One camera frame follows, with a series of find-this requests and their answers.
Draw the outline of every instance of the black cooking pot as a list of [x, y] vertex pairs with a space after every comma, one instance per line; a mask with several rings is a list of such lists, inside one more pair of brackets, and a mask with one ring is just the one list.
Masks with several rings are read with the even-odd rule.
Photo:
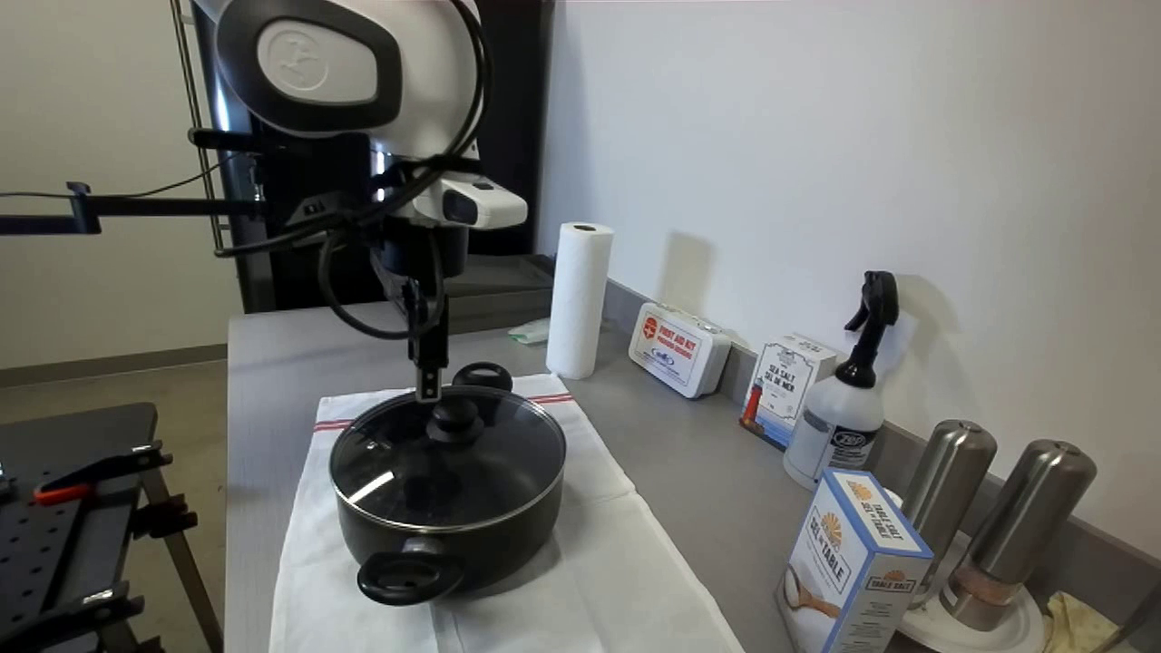
[[329, 453], [359, 593], [408, 606], [514, 575], [551, 538], [563, 465], [563, 428], [491, 363], [465, 368], [439, 402], [365, 409]]

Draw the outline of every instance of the black spray nozzle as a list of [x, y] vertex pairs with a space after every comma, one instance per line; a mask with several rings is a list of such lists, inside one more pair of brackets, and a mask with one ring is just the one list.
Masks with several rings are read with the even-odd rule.
[[875, 390], [875, 355], [886, 326], [898, 320], [898, 292], [892, 271], [866, 271], [858, 313], [845, 324], [845, 329], [864, 329], [858, 345], [834, 369], [837, 380], [855, 390]]

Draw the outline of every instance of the floor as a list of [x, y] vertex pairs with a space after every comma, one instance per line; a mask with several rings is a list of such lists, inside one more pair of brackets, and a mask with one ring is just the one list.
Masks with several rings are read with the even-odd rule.
[[[200, 525], [188, 529], [188, 546], [222, 612], [223, 361], [0, 390], [0, 422], [117, 402], [151, 402], [159, 409], [154, 438], [175, 453], [175, 465], [162, 477], [200, 517]], [[167, 653], [205, 653], [162, 540], [138, 540], [130, 548], [127, 582], [135, 596], [146, 596], [146, 612], [135, 621], [138, 640], [159, 636]]]

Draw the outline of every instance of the pot lid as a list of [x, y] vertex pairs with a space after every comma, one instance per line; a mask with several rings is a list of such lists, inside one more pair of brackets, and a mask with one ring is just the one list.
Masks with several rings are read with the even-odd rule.
[[337, 496], [365, 518], [458, 529], [541, 501], [566, 465], [566, 437], [541, 405], [475, 384], [439, 402], [387, 398], [350, 422], [329, 453]]

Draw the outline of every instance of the cardboard box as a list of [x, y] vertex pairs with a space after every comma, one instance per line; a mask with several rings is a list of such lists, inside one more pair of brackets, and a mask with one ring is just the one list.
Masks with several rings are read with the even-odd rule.
[[933, 561], [866, 471], [822, 471], [777, 589], [798, 653], [876, 653]]
[[729, 335], [644, 303], [626, 342], [626, 361], [687, 398], [717, 393], [729, 361]]
[[768, 342], [752, 369], [741, 426], [786, 451], [805, 390], [830, 376], [837, 363], [834, 347], [803, 335]]

